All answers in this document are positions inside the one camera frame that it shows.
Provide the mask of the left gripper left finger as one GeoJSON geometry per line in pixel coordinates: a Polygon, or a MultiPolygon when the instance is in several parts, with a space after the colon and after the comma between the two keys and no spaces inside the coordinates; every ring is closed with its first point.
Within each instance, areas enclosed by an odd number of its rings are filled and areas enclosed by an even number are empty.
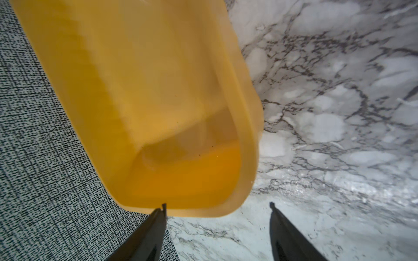
{"type": "Polygon", "coordinates": [[[155,209],[108,261],[159,261],[167,227],[167,205],[155,209]]]}

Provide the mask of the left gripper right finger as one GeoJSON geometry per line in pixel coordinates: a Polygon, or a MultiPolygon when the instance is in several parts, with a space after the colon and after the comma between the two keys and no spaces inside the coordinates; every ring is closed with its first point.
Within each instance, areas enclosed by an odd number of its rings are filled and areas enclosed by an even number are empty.
{"type": "Polygon", "coordinates": [[[270,238],[275,261],[327,261],[273,202],[270,208],[270,238]]]}

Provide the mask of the yellow storage box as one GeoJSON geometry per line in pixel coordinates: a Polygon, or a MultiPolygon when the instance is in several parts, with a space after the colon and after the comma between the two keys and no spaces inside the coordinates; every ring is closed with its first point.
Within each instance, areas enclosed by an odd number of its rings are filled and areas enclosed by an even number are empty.
{"type": "Polygon", "coordinates": [[[215,218],[249,196],[263,108],[224,1],[11,1],[112,199],[215,218]]]}

